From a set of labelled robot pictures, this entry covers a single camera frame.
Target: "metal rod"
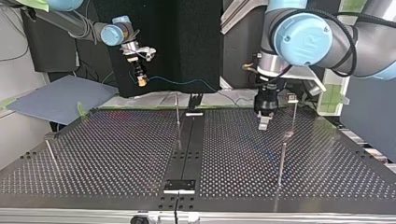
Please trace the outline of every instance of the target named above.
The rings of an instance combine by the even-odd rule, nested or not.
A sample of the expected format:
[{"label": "metal rod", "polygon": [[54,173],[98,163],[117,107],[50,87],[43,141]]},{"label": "metal rod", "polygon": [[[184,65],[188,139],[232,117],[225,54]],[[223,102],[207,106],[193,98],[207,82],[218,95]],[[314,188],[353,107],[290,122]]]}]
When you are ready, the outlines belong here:
[{"label": "metal rod", "polygon": [[291,127],[292,132],[294,132],[294,123],[296,121],[296,115],[297,115],[297,105],[298,105],[298,102],[294,104],[293,123],[292,123],[292,127]]},{"label": "metal rod", "polygon": [[55,155],[53,154],[53,151],[52,151],[52,147],[50,146],[50,141],[46,140],[46,144],[47,144],[47,147],[49,149],[50,156],[52,157],[53,160],[56,160]]},{"label": "metal rod", "polygon": [[286,157],[286,147],[288,146],[287,143],[283,143],[282,151],[280,154],[280,164],[279,164],[279,178],[277,180],[277,184],[281,187],[282,186],[282,175],[283,175],[283,166],[285,165],[285,157]]},{"label": "metal rod", "polygon": [[178,110],[178,94],[176,93],[176,114],[177,114],[177,126],[180,127],[180,112]]}]

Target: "metal plate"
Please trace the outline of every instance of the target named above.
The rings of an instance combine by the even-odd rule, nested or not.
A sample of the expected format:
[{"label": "metal plate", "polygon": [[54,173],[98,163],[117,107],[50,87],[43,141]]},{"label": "metal plate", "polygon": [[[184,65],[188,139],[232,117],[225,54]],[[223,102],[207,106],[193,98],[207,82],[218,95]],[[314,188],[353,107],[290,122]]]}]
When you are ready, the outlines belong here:
[{"label": "metal plate", "polygon": [[[98,111],[52,142],[57,161],[42,145],[0,171],[0,207],[396,215],[395,174],[326,119],[299,108],[292,128],[285,109],[258,124],[206,110],[179,133],[175,111]],[[177,201],[163,187],[179,176],[197,188]]]},{"label": "metal plate", "polygon": [[395,174],[309,110],[298,109],[294,129],[288,109],[266,132],[251,110],[208,110],[203,122],[193,128],[202,142],[189,148],[204,145],[202,162],[187,163],[184,174],[199,178],[195,211],[396,214]]},{"label": "metal plate", "polygon": [[43,146],[2,171],[0,206],[156,210],[177,133],[174,111],[98,111],[51,143],[56,161]]}]

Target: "gray panel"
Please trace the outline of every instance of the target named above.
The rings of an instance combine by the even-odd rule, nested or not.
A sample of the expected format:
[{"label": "gray panel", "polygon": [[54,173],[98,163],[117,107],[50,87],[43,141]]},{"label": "gray panel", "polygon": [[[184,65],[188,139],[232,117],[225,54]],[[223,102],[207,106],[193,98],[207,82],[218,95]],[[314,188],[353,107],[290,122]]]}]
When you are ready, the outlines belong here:
[{"label": "gray panel", "polygon": [[353,77],[341,122],[367,143],[396,161],[396,80],[382,81]]},{"label": "gray panel", "polygon": [[[280,149],[291,124],[288,109],[271,120],[266,132],[258,130],[251,110],[206,111],[202,162],[187,163],[185,170],[186,179],[200,178],[193,209],[396,213],[389,207],[396,205],[396,175],[326,119],[304,108],[299,109],[294,136],[288,140],[279,189]],[[200,167],[197,176],[194,170]]]},{"label": "gray panel", "polygon": [[85,110],[104,104],[117,89],[83,78],[67,76],[19,98],[9,110],[68,125],[78,119],[78,103]]}]

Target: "black cable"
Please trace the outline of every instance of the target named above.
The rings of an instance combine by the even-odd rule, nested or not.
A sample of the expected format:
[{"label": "black cable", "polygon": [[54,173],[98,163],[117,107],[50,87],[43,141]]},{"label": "black cable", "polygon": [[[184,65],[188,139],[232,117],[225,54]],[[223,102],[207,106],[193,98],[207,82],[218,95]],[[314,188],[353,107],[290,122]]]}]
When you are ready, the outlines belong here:
[{"label": "black cable", "polygon": [[285,76],[292,67],[293,67],[293,65],[289,64],[285,69],[283,69],[282,72],[279,73],[279,75],[274,77],[272,80],[270,80],[268,82],[263,82],[263,83],[256,83],[255,86],[256,87],[261,87],[263,85],[267,85],[267,84],[271,84],[271,83],[276,82],[278,79],[280,79],[281,77]]},{"label": "black cable", "polygon": [[[97,82],[99,82],[99,75],[98,75],[98,73],[96,72],[96,70],[93,69],[89,64],[87,64],[87,63],[84,62],[83,60],[80,59],[80,61],[81,61],[82,66],[84,66],[84,68],[85,68],[85,72],[86,72],[86,73],[85,73],[85,74],[86,74],[85,78],[88,77],[88,76],[87,76],[87,73],[88,73],[88,75],[90,75],[90,77],[92,77],[93,80],[96,80]],[[95,73],[96,77],[94,77],[94,76],[88,71],[87,66],[85,66],[85,65],[87,65],[87,66]]]},{"label": "black cable", "polygon": [[1,63],[1,62],[8,62],[8,61],[13,61],[13,60],[19,59],[19,58],[25,56],[25,55],[27,54],[27,52],[29,52],[29,46],[26,46],[26,50],[25,50],[25,52],[24,52],[23,54],[21,54],[21,55],[19,55],[19,56],[16,56],[16,57],[13,57],[13,58],[9,58],[9,59],[1,59],[1,60],[0,60],[0,63]]},{"label": "black cable", "polygon": [[355,71],[356,71],[356,67],[358,64],[358,51],[356,50],[356,46],[355,43],[353,41],[353,37],[350,34],[350,32],[348,31],[348,29],[346,28],[346,26],[340,22],[340,20],[338,20],[338,18],[336,18],[334,15],[332,15],[329,12],[323,11],[323,10],[319,10],[319,9],[314,9],[314,8],[307,8],[307,9],[297,9],[295,11],[292,11],[290,14],[288,14],[287,16],[283,17],[282,19],[280,19],[279,21],[276,22],[276,24],[274,25],[274,27],[272,28],[271,32],[270,32],[270,46],[272,49],[275,49],[274,47],[274,41],[273,41],[273,37],[275,34],[275,31],[277,29],[277,27],[283,22],[285,21],[287,18],[300,14],[300,13],[311,13],[317,16],[320,16],[322,18],[325,19],[329,19],[331,21],[333,21],[335,24],[337,24],[338,27],[340,27],[340,29],[344,32],[344,34],[346,35],[346,38],[349,42],[350,45],[350,50],[352,51],[352,65],[351,65],[351,69],[347,74],[341,74],[337,71],[334,71],[334,73],[339,76],[339,77],[350,77],[352,76]]},{"label": "black cable", "polygon": [[368,22],[372,24],[377,24],[377,25],[383,25],[383,26],[388,26],[390,28],[396,28],[396,22],[394,21],[386,21],[384,19],[359,13],[359,12],[338,12],[335,14],[336,16],[352,16],[352,17],[357,17],[359,18],[358,21],[362,22]]}]

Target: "robotic arm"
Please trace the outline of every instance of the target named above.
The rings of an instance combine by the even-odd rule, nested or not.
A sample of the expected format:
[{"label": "robotic arm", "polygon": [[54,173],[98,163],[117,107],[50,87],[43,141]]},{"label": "robotic arm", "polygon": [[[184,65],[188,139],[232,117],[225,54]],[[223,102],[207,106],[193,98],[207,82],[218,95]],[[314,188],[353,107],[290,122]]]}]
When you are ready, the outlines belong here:
[{"label": "robotic arm", "polygon": [[[36,17],[52,23],[66,30],[72,37],[91,40],[95,43],[103,42],[108,46],[121,45],[120,50],[134,69],[134,75],[138,85],[144,87],[148,83],[147,69],[143,61],[151,62],[156,49],[140,47],[136,39],[139,31],[135,31],[127,16],[114,18],[112,24],[92,22],[80,15],[75,9],[79,8],[82,0],[48,0],[49,12],[27,8],[29,16],[35,20]],[[14,0],[0,0],[0,3],[8,7],[21,7]]]},{"label": "robotic arm", "polygon": [[255,98],[255,111],[262,116],[276,113],[277,93],[292,66],[315,64],[340,77],[396,77],[396,1],[368,0],[362,14],[346,13],[359,17],[354,26],[325,11],[305,9],[306,4],[269,2],[257,67],[261,86]]}]

